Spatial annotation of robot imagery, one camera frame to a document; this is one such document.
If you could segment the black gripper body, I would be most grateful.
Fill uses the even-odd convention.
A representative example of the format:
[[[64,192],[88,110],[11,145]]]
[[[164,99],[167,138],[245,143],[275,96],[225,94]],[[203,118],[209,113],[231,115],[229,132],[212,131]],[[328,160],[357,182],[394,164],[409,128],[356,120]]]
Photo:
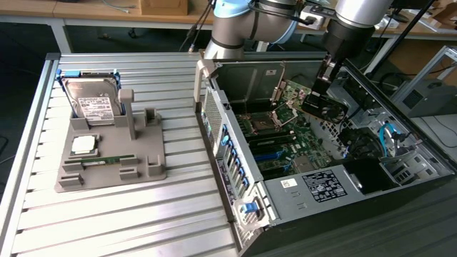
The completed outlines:
[[[323,36],[323,44],[332,62],[356,57],[370,38],[372,27],[356,27],[332,19]]]

